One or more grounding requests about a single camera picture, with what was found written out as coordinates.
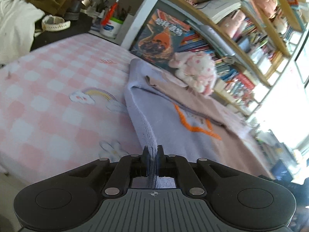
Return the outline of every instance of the dark desk surface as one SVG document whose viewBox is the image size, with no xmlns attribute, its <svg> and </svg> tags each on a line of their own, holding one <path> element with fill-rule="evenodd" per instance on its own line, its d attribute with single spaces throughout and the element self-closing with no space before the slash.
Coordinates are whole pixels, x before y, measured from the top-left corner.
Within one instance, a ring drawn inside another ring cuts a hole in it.
<svg viewBox="0 0 309 232">
<path fill-rule="evenodd" d="M 87 33 L 90 30 L 91 24 L 92 17 L 80 13 L 77 21 L 71 21 L 70 28 L 59 32 L 43 32 L 35 37 L 31 46 L 31 51 L 64 38 Z"/>
</svg>

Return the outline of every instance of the container with blue label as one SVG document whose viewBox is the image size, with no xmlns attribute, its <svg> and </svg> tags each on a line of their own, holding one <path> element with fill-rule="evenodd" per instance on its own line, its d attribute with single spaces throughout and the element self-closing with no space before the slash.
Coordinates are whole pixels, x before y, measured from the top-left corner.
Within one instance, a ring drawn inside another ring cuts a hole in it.
<svg viewBox="0 0 309 232">
<path fill-rule="evenodd" d="M 104 27 L 101 27 L 100 33 L 103 36 L 115 39 L 122 24 L 123 21 L 112 17 Z"/>
</svg>

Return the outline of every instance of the white watch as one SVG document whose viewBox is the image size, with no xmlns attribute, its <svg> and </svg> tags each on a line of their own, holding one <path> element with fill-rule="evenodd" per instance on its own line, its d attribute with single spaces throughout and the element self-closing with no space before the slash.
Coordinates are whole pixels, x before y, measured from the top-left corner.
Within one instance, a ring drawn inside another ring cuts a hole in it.
<svg viewBox="0 0 309 232">
<path fill-rule="evenodd" d="M 64 21 L 61 17 L 48 15 L 42 20 L 42 30 L 48 32 L 58 32 L 70 28 L 71 21 Z"/>
</svg>

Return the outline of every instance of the silver screw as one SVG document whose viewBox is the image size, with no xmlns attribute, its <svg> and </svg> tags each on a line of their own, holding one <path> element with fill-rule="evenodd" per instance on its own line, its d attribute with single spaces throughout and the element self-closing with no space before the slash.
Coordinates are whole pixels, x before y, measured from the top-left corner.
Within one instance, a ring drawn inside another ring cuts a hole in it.
<svg viewBox="0 0 309 232">
<path fill-rule="evenodd" d="M 118 194 L 120 192 L 120 190 L 116 187 L 109 187 L 107 189 L 105 189 L 105 193 L 108 195 L 115 195 Z"/>
<path fill-rule="evenodd" d="M 201 195 L 203 193 L 205 193 L 204 189 L 200 188 L 200 187 L 194 187 L 190 189 L 190 193 L 193 195 Z"/>
</svg>

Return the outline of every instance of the pink and white plush bunny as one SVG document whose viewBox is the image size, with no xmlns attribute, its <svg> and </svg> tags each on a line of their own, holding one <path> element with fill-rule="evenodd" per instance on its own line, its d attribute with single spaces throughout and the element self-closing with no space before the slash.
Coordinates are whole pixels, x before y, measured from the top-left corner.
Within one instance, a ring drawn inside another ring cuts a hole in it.
<svg viewBox="0 0 309 232">
<path fill-rule="evenodd" d="M 216 82 L 215 62 L 205 52 L 176 52 L 168 64 L 177 68 L 175 76 L 195 91 L 207 96 Z"/>
</svg>

